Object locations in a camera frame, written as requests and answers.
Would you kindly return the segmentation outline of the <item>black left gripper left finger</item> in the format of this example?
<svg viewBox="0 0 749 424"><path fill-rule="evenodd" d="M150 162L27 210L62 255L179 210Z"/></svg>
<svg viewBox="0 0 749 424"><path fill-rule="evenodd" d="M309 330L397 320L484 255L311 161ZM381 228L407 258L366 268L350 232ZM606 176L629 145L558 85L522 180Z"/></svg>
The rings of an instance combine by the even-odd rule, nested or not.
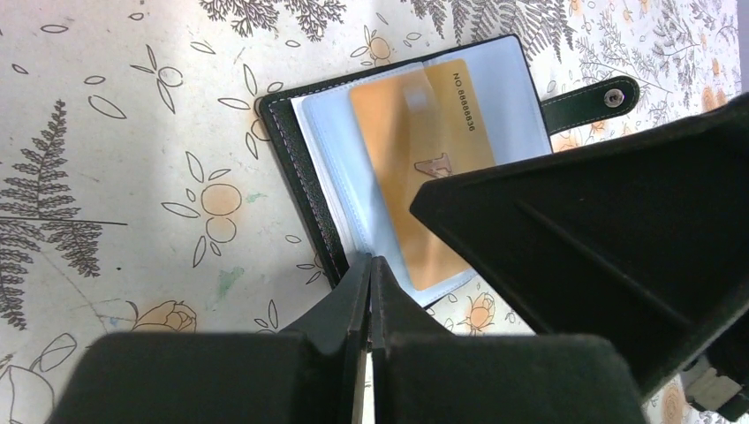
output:
<svg viewBox="0 0 749 424"><path fill-rule="evenodd" d="M337 287L277 333L119 332L80 360L53 423L359 423L369 278Z"/></svg>

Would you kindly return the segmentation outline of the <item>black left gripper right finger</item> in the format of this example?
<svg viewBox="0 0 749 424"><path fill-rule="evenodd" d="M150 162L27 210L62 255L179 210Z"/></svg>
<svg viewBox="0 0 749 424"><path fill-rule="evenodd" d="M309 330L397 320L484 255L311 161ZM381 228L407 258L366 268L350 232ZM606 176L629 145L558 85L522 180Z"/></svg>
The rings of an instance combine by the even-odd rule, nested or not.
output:
<svg viewBox="0 0 749 424"><path fill-rule="evenodd" d="M464 337L398 285L370 274L374 416L379 423L641 423L624 359L589 335Z"/></svg>

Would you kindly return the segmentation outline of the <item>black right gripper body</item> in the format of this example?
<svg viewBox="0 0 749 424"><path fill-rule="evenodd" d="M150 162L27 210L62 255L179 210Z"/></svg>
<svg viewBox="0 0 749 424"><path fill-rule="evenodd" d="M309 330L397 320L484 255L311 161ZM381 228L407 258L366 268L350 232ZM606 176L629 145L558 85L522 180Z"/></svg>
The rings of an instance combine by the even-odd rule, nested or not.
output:
<svg viewBox="0 0 749 424"><path fill-rule="evenodd" d="M718 337L679 373L687 403L735 422L748 413L748 332Z"/></svg>

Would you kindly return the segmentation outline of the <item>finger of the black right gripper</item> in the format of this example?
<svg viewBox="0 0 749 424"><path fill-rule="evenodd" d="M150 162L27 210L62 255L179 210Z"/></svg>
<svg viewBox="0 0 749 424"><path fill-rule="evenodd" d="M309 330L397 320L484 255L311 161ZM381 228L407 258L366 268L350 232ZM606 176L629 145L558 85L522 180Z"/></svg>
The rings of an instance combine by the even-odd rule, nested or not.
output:
<svg viewBox="0 0 749 424"><path fill-rule="evenodd" d="M650 397L748 308L748 97L427 182L410 210L534 331L609 340Z"/></svg>

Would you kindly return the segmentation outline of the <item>black leather card holder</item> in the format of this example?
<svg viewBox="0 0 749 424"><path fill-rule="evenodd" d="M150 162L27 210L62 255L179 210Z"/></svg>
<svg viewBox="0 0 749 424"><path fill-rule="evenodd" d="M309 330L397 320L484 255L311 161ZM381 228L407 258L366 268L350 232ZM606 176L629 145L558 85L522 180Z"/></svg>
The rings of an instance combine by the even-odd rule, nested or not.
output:
<svg viewBox="0 0 749 424"><path fill-rule="evenodd" d="M620 75L541 100L511 34L265 95L258 111L329 284L381 256L426 306L476 273L410 213L423 184L548 155L554 134L639 98Z"/></svg>

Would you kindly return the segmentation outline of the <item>orange credit card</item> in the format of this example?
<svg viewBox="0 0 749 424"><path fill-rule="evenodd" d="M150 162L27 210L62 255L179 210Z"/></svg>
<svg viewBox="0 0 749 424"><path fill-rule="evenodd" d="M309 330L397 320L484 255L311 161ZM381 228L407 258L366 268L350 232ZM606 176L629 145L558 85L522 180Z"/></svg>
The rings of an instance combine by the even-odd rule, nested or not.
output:
<svg viewBox="0 0 749 424"><path fill-rule="evenodd" d="M413 287L466 271L467 262L409 210L428 181L495 162L465 60L371 81L349 96Z"/></svg>

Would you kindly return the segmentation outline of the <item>floral patterned table mat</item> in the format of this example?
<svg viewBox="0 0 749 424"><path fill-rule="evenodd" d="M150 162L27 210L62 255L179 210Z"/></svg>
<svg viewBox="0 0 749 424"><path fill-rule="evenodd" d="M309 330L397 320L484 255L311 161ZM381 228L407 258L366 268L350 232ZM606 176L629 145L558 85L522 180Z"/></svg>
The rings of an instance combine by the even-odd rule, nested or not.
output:
<svg viewBox="0 0 749 424"><path fill-rule="evenodd" d="M1 420L45 423L95 340L274 334L330 290L259 101L515 34L550 99L634 79L625 117L555 152L742 90L744 1L4 1Z"/></svg>

